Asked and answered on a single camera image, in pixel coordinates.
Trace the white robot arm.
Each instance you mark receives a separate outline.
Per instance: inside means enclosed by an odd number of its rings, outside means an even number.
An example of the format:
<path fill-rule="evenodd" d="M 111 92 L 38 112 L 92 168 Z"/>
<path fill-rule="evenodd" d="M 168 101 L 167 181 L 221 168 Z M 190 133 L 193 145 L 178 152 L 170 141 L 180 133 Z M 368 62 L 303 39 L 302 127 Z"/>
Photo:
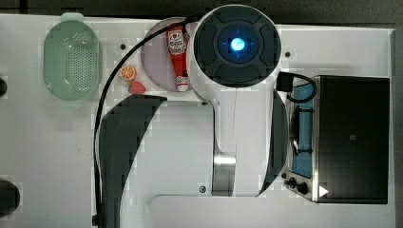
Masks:
<path fill-rule="evenodd" d="M 189 91 L 130 95 L 101 118 L 97 228 L 152 228 L 160 196 L 257 197 L 278 174 L 274 140 L 287 126 L 273 21 L 249 6 L 212 9 L 186 51 Z"/>

